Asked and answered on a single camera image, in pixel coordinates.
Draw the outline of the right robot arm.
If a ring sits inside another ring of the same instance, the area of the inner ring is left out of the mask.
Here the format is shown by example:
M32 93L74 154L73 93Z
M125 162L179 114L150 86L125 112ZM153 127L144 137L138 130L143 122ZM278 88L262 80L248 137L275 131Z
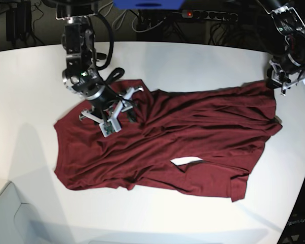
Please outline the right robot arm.
M126 112L130 120L135 120L132 95L143 91L143 87L129 87L121 93L111 88L112 83L125 73L116 68L103 79L100 71L107 68L112 59L114 39L112 28L97 9L97 1L55 1L56 18L66 21L62 35L62 45L66 51L66 69L63 84L71 92L90 102L91 108L81 111L80 120L94 121L104 137L121 130L118 116ZM98 17L108 30L109 50L107 54L95 49L95 31L91 17Z

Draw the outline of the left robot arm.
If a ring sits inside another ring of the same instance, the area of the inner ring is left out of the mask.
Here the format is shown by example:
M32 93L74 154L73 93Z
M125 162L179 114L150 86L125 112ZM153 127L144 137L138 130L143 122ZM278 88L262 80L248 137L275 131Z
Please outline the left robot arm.
M291 87L305 84L305 21L288 1L258 3L286 42L284 53L273 54L267 70L268 87L279 88L284 96Z

